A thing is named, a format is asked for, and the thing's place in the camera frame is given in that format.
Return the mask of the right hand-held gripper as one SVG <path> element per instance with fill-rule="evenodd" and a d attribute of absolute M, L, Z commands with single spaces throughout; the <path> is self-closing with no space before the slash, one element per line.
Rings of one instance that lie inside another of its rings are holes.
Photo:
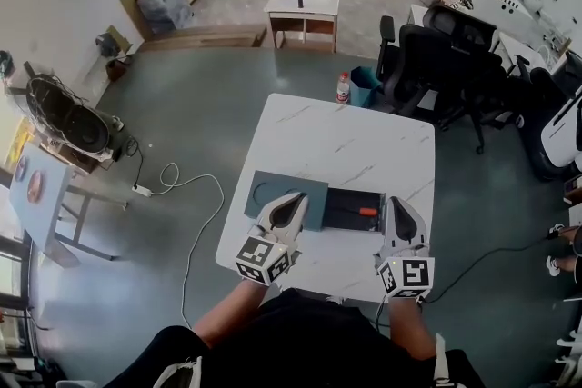
<path fill-rule="evenodd" d="M 417 299 L 428 296 L 434 284 L 435 258 L 429 255 L 426 223 L 407 201 L 391 196 L 386 201 L 383 233 L 386 248 L 398 240 L 420 244 L 395 253 L 382 248 L 375 254 L 376 274 L 381 278 L 386 298 Z"/>

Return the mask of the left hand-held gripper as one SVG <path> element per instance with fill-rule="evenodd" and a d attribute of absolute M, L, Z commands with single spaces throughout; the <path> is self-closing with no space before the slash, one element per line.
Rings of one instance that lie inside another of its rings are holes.
<path fill-rule="evenodd" d="M 235 258 L 243 279 L 270 286 L 301 254 L 296 238 L 309 207 L 307 194 L 286 194 L 266 204 Z"/>

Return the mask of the orange handled tool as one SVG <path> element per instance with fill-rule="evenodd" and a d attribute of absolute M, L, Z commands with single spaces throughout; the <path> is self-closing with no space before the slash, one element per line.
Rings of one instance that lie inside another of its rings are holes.
<path fill-rule="evenodd" d="M 326 208 L 330 212 L 342 212 L 346 214 L 355 214 L 364 217 L 378 216 L 378 210 L 372 207 L 345 207 L 345 206 L 329 206 Z"/>

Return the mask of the grey box lid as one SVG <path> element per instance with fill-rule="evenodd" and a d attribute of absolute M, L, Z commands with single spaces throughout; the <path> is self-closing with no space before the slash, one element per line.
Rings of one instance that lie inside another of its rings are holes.
<path fill-rule="evenodd" d="M 308 196 L 309 205 L 304 218 L 304 228 L 309 231 L 322 229 L 328 184 L 283 174 L 255 171 L 244 214 L 256 219 L 269 202 L 291 193 L 301 192 Z"/>

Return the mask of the black box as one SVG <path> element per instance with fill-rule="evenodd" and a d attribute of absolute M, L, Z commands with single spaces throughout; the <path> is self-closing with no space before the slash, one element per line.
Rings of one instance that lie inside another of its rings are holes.
<path fill-rule="evenodd" d="M 324 229 L 340 229 L 359 232 L 382 233 L 386 196 L 380 193 L 329 188 L 322 226 Z M 378 210 L 376 217 L 327 211 L 329 206 L 372 207 Z"/>

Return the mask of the person's left forearm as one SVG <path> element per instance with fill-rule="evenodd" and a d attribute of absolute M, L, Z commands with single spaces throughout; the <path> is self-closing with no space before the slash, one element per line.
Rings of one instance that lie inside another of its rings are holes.
<path fill-rule="evenodd" d="M 263 302 L 268 288 L 242 280 L 221 302 L 199 319 L 193 332 L 214 347 L 251 321 Z"/>

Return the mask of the person's right forearm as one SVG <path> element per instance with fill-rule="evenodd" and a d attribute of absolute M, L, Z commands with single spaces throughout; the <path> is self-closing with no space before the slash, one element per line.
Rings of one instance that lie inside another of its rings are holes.
<path fill-rule="evenodd" d="M 390 338 L 395 344 L 420 361 L 436 356 L 436 339 L 428 331 L 415 299 L 391 298 L 388 314 Z"/>

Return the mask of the white marble table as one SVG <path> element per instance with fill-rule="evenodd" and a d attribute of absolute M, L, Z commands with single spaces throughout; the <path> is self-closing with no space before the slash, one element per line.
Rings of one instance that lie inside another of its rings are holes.
<path fill-rule="evenodd" d="M 216 251 L 234 269 L 252 224 L 244 209 L 256 171 L 302 177 L 340 189 L 398 196 L 433 220 L 435 129 L 429 123 L 350 105 L 271 94 L 258 121 Z M 347 230 L 298 238 L 300 256 L 277 285 L 379 302 L 384 287 L 373 255 L 380 234 Z"/>

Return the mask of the person's black clothing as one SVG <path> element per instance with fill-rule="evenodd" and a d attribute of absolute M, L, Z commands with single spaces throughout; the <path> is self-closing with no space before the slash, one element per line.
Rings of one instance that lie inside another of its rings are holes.
<path fill-rule="evenodd" d="M 104 388 L 486 388 L 467 355 L 436 339 L 420 361 L 355 307 L 266 296 L 254 318 L 214 347 L 169 326 Z"/>

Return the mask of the teal waste bin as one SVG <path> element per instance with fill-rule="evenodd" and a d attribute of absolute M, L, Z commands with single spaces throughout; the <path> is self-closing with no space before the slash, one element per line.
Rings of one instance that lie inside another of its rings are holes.
<path fill-rule="evenodd" d="M 360 108 L 371 108 L 382 83 L 370 67 L 358 66 L 350 72 L 350 104 Z"/>

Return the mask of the white and black robot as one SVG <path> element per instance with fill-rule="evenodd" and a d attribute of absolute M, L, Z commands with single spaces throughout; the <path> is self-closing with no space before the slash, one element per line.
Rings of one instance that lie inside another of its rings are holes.
<path fill-rule="evenodd" d="M 554 73 L 529 73 L 530 95 L 519 129 L 534 175 L 554 180 L 582 173 L 582 56 L 566 52 Z"/>

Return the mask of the long wooden platform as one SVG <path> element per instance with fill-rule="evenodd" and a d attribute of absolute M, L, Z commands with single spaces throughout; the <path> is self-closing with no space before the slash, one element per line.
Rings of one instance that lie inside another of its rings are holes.
<path fill-rule="evenodd" d="M 267 26 L 210 25 L 175 30 L 144 41 L 138 53 L 217 47 L 259 47 L 266 36 Z"/>

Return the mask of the small white table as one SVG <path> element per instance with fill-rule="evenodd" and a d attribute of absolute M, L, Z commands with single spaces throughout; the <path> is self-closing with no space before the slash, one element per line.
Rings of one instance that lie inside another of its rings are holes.
<path fill-rule="evenodd" d="M 13 176 L 9 201 L 25 233 L 31 237 L 40 252 L 63 268 L 79 265 L 72 249 L 109 262 L 114 261 L 113 255 L 82 244 L 81 233 L 88 207 L 93 201 L 117 205 L 122 209 L 127 208 L 127 203 L 72 185 L 74 168 L 34 144 L 26 143 L 21 155 L 28 157 L 26 174 L 21 182 L 16 182 Z M 26 198 L 27 186 L 35 170 L 44 172 L 45 190 L 38 204 L 30 204 Z M 56 230 L 57 223 L 62 219 L 62 212 L 68 213 L 75 221 L 75 230 L 71 237 Z"/>

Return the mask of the blue-grey bag pile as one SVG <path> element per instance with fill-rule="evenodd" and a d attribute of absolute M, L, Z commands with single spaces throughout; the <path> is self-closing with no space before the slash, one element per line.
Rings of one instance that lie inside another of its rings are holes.
<path fill-rule="evenodd" d="M 193 27 L 194 12 L 188 0 L 136 0 L 154 35 Z"/>

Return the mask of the pink round plate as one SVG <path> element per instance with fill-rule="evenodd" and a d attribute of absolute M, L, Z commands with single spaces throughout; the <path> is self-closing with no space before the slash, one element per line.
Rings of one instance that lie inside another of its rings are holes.
<path fill-rule="evenodd" d="M 26 198 L 30 204 L 38 204 L 45 190 L 45 174 L 42 170 L 35 170 L 28 182 Z"/>

